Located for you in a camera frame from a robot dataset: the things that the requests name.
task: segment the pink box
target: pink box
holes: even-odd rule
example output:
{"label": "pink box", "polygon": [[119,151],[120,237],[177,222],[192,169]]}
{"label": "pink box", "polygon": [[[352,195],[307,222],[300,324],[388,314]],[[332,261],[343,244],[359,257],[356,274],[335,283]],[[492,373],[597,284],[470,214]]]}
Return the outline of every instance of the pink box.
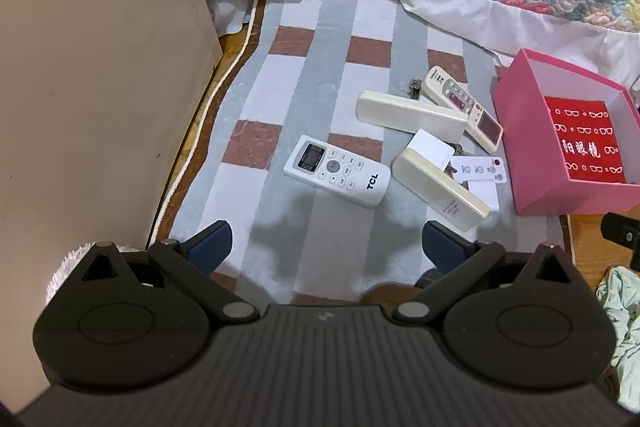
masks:
{"label": "pink box", "polygon": [[[607,105],[626,184],[572,180],[545,96]],[[522,49],[494,87],[516,211],[523,216],[623,212],[640,203],[640,115],[625,87]]]}

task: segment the striped rug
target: striped rug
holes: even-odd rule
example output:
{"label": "striped rug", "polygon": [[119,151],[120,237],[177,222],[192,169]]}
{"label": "striped rug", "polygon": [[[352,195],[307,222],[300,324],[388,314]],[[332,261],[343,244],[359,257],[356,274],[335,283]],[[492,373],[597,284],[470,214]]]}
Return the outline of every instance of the striped rug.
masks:
{"label": "striped rug", "polygon": [[[307,134],[389,165],[412,136],[360,122],[360,92],[407,96],[412,78],[441,66],[492,110],[503,68],[394,0],[256,0],[252,34],[208,102],[154,239],[185,240],[227,220],[233,249],[212,277],[261,309],[352,303],[380,283],[413,285],[433,267],[420,245],[425,220],[455,230],[450,223],[394,179],[371,210],[285,176],[284,162]],[[466,136],[462,145],[482,154]],[[498,197],[500,213],[462,235],[515,251],[564,244],[558,216],[516,216],[509,183]]]}

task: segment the fluffy white fur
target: fluffy white fur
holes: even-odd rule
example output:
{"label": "fluffy white fur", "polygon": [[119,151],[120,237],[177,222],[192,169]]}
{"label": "fluffy white fur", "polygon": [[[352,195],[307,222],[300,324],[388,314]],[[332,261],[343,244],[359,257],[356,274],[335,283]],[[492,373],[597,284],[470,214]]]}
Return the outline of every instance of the fluffy white fur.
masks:
{"label": "fluffy white fur", "polygon": [[[74,268],[78,266],[84,254],[86,254],[91,247],[95,245],[94,243],[87,243],[86,245],[82,245],[77,250],[72,250],[66,257],[62,260],[62,264],[60,264],[60,268],[53,274],[53,277],[47,284],[47,298],[46,304],[49,304],[49,301],[52,299],[53,295],[56,294],[62,283],[65,282],[66,278],[69,276],[71,272],[73,272]],[[138,251],[135,248],[131,247],[118,247],[118,250],[121,252],[135,252]]]}

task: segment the black device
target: black device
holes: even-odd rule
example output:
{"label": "black device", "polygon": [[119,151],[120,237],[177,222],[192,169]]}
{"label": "black device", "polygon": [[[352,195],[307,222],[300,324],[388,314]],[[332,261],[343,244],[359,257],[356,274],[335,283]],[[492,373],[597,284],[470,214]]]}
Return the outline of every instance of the black device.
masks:
{"label": "black device", "polygon": [[632,217],[609,212],[600,223],[600,233],[605,239],[631,250],[631,270],[640,271],[640,221]]}
{"label": "black device", "polygon": [[34,327],[50,387],[17,417],[0,410],[2,425],[631,425],[597,386],[613,327],[561,248],[507,252],[425,226],[429,257],[466,260],[391,316],[271,305],[260,317],[177,241],[96,245]]}

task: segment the remote control display screen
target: remote control display screen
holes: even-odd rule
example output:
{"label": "remote control display screen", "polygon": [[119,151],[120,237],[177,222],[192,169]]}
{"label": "remote control display screen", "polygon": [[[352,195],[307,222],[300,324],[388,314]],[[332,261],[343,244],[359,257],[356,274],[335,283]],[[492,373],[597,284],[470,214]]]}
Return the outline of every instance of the remote control display screen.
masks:
{"label": "remote control display screen", "polygon": [[310,143],[306,146],[306,151],[303,153],[302,158],[300,158],[298,167],[302,167],[305,171],[314,172],[318,167],[318,162],[320,161],[322,154],[324,154],[324,149],[322,147],[318,147],[318,145]]}
{"label": "remote control display screen", "polygon": [[465,110],[465,103],[460,100],[455,94],[449,93],[449,100],[456,104],[460,110]]}
{"label": "remote control display screen", "polygon": [[484,134],[492,143],[498,143],[498,138],[500,137],[500,126],[495,123],[494,119],[491,118],[486,111],[482,112],[482,116],[480,117],[480,121],[478,122],[478,129]]}

